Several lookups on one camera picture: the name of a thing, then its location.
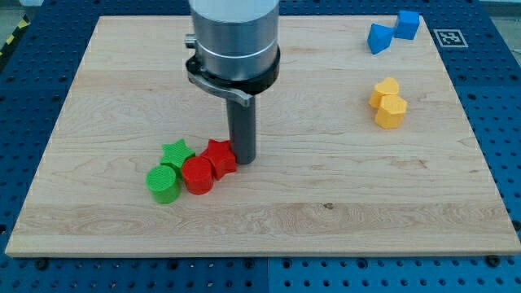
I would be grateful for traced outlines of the black clamp ring with lever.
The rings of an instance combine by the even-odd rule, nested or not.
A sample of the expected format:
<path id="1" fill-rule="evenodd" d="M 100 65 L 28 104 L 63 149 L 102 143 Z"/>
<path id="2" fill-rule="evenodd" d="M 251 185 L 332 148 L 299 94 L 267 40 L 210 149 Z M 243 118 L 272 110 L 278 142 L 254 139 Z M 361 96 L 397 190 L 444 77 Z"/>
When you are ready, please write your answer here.
<path id="1" fill-rule="evenodd" d="M 280 59 L 281 51 L 277 47 L 275 59 L 270 67 L 259 76 L 243 81 L 222 79 L 203 70 L 203 65 L 195 55 L 188 59 L 185 65 L 189 82 L 202 91 L 242 107 L 250 107 L 254 96 L 267 90 L 277 80 Z"/>

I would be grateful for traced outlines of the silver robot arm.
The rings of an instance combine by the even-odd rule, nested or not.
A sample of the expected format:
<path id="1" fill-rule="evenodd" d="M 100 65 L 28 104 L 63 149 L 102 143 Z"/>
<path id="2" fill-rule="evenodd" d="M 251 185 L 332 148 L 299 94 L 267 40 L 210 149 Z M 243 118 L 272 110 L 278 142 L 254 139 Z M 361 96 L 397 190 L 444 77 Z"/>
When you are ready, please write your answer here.
<path id="1" fill-rule="evenodd" d="M 279 0 L 189 0 L 194 32 L 185 46 L 190 83 L 226 103 L 238 164 L 256 158 L 256 95 L 278 79 Z"/>

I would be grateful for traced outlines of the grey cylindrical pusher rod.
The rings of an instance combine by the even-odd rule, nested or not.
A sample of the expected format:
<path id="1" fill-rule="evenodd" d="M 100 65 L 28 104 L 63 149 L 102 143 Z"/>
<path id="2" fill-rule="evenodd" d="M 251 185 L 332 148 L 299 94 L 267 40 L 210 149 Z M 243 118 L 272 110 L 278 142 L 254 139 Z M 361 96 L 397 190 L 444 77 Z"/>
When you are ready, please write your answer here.
<path id="1" fill-rule="evenodd" d="M 237 164 L 250 164 L 256 158 L 256 99 L 244 107 L 226 102 L 230 145 Z"/>

